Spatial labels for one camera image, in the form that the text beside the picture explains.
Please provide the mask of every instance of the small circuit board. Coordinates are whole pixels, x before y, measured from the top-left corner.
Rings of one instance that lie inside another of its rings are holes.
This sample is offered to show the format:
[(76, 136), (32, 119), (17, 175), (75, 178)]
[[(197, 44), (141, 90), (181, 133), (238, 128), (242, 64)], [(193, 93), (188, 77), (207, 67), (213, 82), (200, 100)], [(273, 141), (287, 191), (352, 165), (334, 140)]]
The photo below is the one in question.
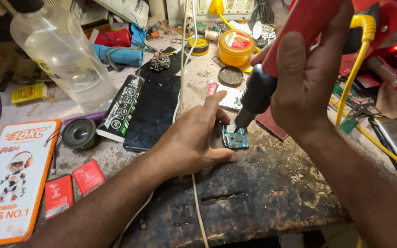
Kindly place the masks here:
[(206, 30), (214, 31), (214, 32), (220, 32), (220, 30), (218, 29), (217, 26), (210, 26), (210, 25), (206, 25), (206, 24), (201, 23), (201, 22), (197, 22), (196, 26), (197, 26), (197, 33), (198, 34), (205, 35)]
[(247, 130), (240, 128), (235, 132), (237, 126), (224, 125), (223, 126), (223, 142), (228, 148), (247, 148), (249, 147), (249, 140), (247, 139)]

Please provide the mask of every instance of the smartphone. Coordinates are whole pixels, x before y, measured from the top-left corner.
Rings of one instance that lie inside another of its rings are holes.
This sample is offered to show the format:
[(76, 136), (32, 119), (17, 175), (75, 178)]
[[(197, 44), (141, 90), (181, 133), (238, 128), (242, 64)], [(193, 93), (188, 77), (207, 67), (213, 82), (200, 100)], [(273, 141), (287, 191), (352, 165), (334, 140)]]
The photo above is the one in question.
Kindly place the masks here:
[(179, 92), (179, 76), (148, 74), (125, 134), (125, 149), (146, 151), (159, 141), (173, 124)]

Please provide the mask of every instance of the speaker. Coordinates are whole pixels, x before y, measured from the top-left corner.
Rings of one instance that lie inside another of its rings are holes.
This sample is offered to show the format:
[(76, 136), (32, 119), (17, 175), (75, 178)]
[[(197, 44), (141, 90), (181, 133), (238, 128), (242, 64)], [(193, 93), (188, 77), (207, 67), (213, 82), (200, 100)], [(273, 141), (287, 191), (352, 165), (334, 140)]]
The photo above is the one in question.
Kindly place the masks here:
[(87, 118), (71, 121), (62, 132), (63, 145), (81, 152), (95, 148), (100, 139), (96, 134), (96, 124)]

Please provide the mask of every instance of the hand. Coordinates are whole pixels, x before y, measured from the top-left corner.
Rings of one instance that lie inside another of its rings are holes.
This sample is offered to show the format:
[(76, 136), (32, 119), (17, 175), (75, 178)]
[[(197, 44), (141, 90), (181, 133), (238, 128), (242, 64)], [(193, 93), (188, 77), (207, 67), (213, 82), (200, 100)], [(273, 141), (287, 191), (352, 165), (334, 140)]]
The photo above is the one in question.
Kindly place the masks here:
[[(293, 138), (314, 129), (332, 127), (326, 108), (338, 76), (352, 16), (352, 3), (345, 1), (307, 56), (303, 36), (298, 32), (287, 33), (279, 44), (278, 86), (272, 95), (270, 110), (274, 121)], [(267, 51), (262, 51), (251, 63), (260, 63)]]
[(237, 161), (228, 148), (212, 149), (210, 140), (216, 122), (229, 124), (231, 119), (218, 103), (228, 92), (220, 91), (184, 113), (145, 155), (153, 158), (167, 179), (195, 173), (223, 161)]

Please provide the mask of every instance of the connector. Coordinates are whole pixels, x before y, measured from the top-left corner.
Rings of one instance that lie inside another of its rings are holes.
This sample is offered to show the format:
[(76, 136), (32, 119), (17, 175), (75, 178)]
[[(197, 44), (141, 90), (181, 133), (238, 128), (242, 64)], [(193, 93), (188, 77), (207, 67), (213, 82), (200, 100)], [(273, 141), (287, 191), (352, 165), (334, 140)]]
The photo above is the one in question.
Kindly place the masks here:
[(212, 0), (209, 5), (209, 14), (222, 14), (224, 12), (223, 0)]
[(350, 28), (356, 27), (363, 28), (362, 42), (371, 42), (374, 40), (374, 34), (376, 33), (376, 21), (373, 16), (366, 14), (354, 15), (352, 18), (352, 22), (350, 23)]
[(3, 75), (3, 79), (1, 80), (0, 83), (0, 92), (4, 92), (8, 86), (8, 84), (11, 82), (11, 79), (13, 78), (13, 71), (6, 71)]

